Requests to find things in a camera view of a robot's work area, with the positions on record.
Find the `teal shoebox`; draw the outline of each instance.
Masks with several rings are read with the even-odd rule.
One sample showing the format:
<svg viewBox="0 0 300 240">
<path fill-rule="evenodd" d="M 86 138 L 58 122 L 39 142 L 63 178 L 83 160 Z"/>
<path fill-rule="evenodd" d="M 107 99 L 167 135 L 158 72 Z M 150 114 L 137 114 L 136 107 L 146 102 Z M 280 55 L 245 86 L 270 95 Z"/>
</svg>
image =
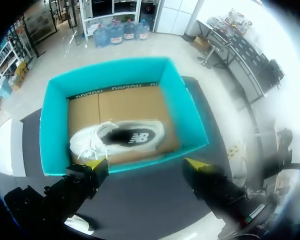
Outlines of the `teal shoebox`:
<svg viewBox="0 0 300 240">
<path fill-rule="evenodd" d="M 180 148 L 133 163 L 111 166 L 110 173 L 159 164 L 209 144 L 195 103 L 176 67 L 166 57 L 126 58 L 74 69 L 47 85 L 40 121 L 40 155 L 46 176 L 62 176 L 71 164 L 68 137 L 68 103 L 72 98 L 122 89 L 158 85 L 173 121 Z"/>
</svg>

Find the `shoe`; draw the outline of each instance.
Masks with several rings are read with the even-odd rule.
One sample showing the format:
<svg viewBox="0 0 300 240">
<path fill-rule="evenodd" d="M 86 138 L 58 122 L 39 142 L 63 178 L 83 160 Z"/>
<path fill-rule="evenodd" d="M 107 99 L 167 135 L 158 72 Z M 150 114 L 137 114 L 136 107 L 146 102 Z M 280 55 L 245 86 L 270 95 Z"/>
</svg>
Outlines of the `shoe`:
<svg viewBox="0 0 300 240">
<path fill-rule="evenodd" d="M 154 151 L 164 135 L 164 126 L 157 120 L 107 121 L 76 132 L 70 150 L 78 159 L 102 160 L 129 151 Z"/>
</svg>

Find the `cardboard box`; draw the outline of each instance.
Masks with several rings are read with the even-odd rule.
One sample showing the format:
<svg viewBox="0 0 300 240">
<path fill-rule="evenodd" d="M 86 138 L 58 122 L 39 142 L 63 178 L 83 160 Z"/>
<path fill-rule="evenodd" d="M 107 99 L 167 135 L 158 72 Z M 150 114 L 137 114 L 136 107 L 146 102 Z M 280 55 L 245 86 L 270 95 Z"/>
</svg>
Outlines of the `cardboard box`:
<svg viewBox="0 0 300 240">
<path fill-rule="evenodd" d="M 13 75 L 11 80 L 9 80 L 9 86 L 14 91 L 18 91 L 21 88 L 22 83 L 24 82 L 24 78 L 19 75 Z"/>
<path fill-rule="evenodd" d="M 28 68 L 27 68 L 27 64 L 25 61 L 20 63 L 19 66 L 14 71 L 15 75 L 18 75 L 19 77 L 21 77 L 23 79 L 26 78 L 27 73 L 28 73 Z"/>
<path fill-rule="evenodd" d="M 107 121 L 126 120 L 159 120 L 164 126 L 165 137 L 154 151 L 110 155 L 109 165 L 135 162 L 179 148 L 173 121 L 158 86 L 127 88 L 71 100 L 68 105 L 68 136 L 70 139 L 83 128 Z M 74 163 L 82 164 L 78 156 L 72 154 L 71 157 Z"/>
<path fill-rule="evenodd" d="M 173 160 L 209 143 L 195 103 L 172 61 L 139 57 L 103 62 L 49 81 L 40 120 L 44 174 L 65 174 L 74 158 L 69 139 L 78 130 L 108 120 L 133 119 L 164 122 L 165 139 L 155 152 L 110 156 L 110 173 Z"/>
<path fill-rule="evenodd" d="M 193 45 L 199 50 L 203 52 L 209 52 L 211 50 L 211 46 L 208 43 L 208 39 L 203 35 L 198 35 L 194 39 Z"/>
</svg>

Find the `tiled floor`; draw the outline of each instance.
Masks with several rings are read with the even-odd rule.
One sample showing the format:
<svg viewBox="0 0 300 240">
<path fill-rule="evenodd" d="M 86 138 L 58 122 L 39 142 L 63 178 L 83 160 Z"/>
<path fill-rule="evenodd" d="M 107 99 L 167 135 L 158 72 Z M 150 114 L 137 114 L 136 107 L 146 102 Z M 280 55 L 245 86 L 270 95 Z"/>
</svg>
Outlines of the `tiled floor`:
<svg viewBox="0 0 300 240">
<path fill-rule="evenodd" d="M 29 71 L 22 88 L 13 92 L 11 96 L 0 103 L 0 125 L 9 118 L 20 120 L 43 105 L 48 81 L 56 75 L 81 66 L 110 61 L 113 59 L 142 56 L 168 56 L 176 65 L 179 73 L 191 76 L 198 80 L 210 107 L 213 111 L 226 149 L 241 143 L 243 146 L 244 124 L 232 101 L 229 89 L 225 83 L 230 82 L 230 76 L 219 69 L 207 69 L 197 62 L 200 53 L 191 43 L 184 41 L 180 36 L 153 33 L 146 41 L 127 41 L 117 46 L 95 48 L 93 40 L 88 43 L 81 39 L 76 45 L 72 38 L 72 30 L 65 22 L 59 26 L 59 31 L 38 46 L 40 53 L 46 51 Z M 239 161 L 230 161 L 231 169 L 238 167 Z M 198 227 L 205 223 L 214 223 L 211 231 L 198 231 Z M 167 239 L 203 239 L 216 238 L 224 222 L 216 219 L 211 213 L 200 221 L 177 232 Z"/>
</svg>

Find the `stool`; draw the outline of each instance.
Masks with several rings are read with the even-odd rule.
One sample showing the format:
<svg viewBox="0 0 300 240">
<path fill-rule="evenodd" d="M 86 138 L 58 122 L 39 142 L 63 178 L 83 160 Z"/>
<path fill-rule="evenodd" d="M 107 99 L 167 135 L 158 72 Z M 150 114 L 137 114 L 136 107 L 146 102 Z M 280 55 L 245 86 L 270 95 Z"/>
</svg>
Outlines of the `stool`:
<svg viewBox="0 0 300 240">
<path fill-rule="evenodd" d="M 208 39 L 208 43 L 211 45 L 210 52 L 206 55 L 204 52 L 201 52 L 203 57 L 197 57 L 196 59 L 202 66 L 205 66 L 207 69 L 211 69 L 211 64 L 208 62 L 210 56 L 214 53 L 214 51 L 222 51 L 226 47 L 231 45 L 231 42 L 228 42 L 225 45 L 220 45 L 218 42 Z"/>
</svg>

